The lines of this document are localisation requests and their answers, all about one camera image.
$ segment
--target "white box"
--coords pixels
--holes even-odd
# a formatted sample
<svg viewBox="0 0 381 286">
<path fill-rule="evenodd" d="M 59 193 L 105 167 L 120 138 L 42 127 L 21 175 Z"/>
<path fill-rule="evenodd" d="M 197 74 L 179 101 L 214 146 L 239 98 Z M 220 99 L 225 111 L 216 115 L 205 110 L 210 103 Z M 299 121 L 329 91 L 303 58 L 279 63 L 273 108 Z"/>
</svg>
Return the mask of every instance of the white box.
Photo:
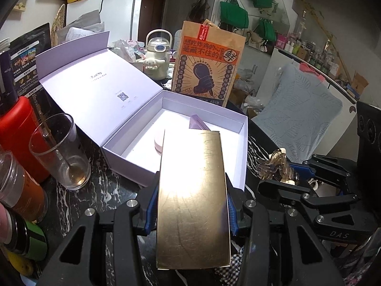
<svg viewBox="0 0 381 286">
<path fill-rule="evenodd" d="M 108 32 L 54 47 L 36 57 L 41 84 L 102 148 L 110 169 L 147 186 L 160 168 L 157 130 L 189 128 L 197 114 L 221 135 L 225 172 L 245 187 L 247 116 L 163 89 L 107 50 Z"/>
</svg>

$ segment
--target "paper document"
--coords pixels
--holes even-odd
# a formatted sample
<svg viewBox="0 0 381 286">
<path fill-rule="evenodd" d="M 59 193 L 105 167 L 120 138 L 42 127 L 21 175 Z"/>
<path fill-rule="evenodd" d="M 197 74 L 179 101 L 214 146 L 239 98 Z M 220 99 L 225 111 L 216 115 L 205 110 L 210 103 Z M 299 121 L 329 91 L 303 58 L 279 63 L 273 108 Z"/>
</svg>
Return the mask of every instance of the paper document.
<svg viewBox="0 0 381 286">
<path fill-rule="evenodd" d="M 81 28 L 71 27 L 69 29 L 69 32 L 66 35 L 65 42 L 72 41 L 72 40 L 75 40 L 75 39 L 79 39 L 79 38 L 82 38 L 84 36 L 92 35 L 94 33 L 95 32 L 92 32 L 92 31 L 89 31 L 89 30 L 84 30 L 84 29 L 81 29 Z"/>
</svg>

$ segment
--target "speaker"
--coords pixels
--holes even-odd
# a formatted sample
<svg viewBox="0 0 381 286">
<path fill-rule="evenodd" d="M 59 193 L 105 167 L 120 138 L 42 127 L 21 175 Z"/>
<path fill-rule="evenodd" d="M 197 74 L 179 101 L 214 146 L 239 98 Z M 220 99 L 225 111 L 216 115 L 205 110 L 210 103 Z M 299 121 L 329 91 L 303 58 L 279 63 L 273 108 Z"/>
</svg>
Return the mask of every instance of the speaker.
<svg viewBox="0 0 381 286">
<path fill-rule="evenodd" d="M 357 134 L 360 137 L 357 176 L 364 203 L 381 218 L 381 109 L 357 102 Z"/>
</svg>

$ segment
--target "plastic cup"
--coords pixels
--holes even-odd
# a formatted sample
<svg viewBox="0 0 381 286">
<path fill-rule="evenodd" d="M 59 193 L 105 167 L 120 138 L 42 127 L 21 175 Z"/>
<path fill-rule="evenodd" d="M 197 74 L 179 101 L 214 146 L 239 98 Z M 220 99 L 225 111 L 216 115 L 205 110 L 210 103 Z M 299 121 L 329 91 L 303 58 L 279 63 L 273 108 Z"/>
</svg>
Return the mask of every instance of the plastic cup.
<svg viewBox="0 0 381 286">
<path fill-rule="evenodd" d="M 29 150 L 66 189 L 78 190 L 90 178 L 90 163 L 69 114 L 53 115 L 40 124 L 29 140 Z"/>
</svg>

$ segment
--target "gold card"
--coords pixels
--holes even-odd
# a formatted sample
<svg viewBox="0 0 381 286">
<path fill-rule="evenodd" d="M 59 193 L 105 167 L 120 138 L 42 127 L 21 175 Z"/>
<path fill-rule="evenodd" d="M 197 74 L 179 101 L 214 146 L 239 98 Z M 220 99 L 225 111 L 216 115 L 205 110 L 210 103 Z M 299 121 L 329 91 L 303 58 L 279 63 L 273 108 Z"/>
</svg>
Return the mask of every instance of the gold card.
<svg viewBox="0 0 381 286">
<path fill-rule="evenodd" d="M 220 133 L 165 131 L 161 156 L 156 265 L 230 265 L 227 192 Z"/>
</svg>

